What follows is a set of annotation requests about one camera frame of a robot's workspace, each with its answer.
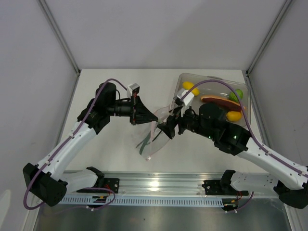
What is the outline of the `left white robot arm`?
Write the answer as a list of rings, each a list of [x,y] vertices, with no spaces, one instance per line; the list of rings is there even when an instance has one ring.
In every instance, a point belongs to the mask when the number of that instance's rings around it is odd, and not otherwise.
[[[26,192],[23,199],[27,205],[29,193],[34,194],[48,206],[57,205],[67,193],[75,191],[110,192],[104,188],[104,173],[94,167],[65,174],[67,166],[80,150],[110,122],[112,116],[128,117],[131,125],[139,125],[158,121],[138,96],[140,87],[130,84],[124,87],[128,97],[116,98],[116,79],[108,79],[95,91],[87,107],[77,117],[68,136],[61,141],[45,158],[33,165],[28,163],[23,168]]]

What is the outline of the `red meat slice toy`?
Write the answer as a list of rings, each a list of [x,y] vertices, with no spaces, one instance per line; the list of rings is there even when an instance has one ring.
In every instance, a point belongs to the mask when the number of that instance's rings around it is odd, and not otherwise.
[[[214,96],[214,95],[204,95],[200,97],[201,101],[203,103],[215,103],[220,107],[223,107],[225,109],[228,109],[229,111],[242,111],[245,110],[246,107],[241,105],[239,103],[233,102],[231,100],[221,98],[219,96]]]

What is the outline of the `green onion toy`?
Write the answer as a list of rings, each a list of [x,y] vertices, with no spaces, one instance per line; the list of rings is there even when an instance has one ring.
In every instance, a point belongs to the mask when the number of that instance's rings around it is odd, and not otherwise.
[[[141,125],[134,141],[138,153],[145,159],[162,149],[169,141],[169,138],[157,127],[157,122]]]

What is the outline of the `clear zip top bag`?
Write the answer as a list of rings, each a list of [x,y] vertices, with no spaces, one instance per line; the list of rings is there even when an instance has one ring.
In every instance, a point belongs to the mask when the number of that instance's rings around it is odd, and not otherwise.
[[[157,108],[153,114],[158,121],[141,125],[140,130],[135,134],[135,150],[146,161],[150,161],[155,153],[162,149],[169,141],[169,137],[160,129],[158,125],[166,122],[174,108],[174,100],[167,106]]]

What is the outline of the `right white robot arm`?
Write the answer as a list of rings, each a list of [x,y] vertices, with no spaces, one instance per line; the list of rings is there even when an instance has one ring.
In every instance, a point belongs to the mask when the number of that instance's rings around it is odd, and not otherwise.
[[[252,162],[267,171],[266,175],[226,170],[219,180],[205,180],[207,195],[275,194],[280,201],[297,209],[308,205],[308,168],[290,161],[259,142],[245,128],[230,123],[225,111],[214,103],[200,106],[195,113],[189,108],[184,114],[178,107],[158,124],[170,139],[185,131],[213,141],[220,151]]]

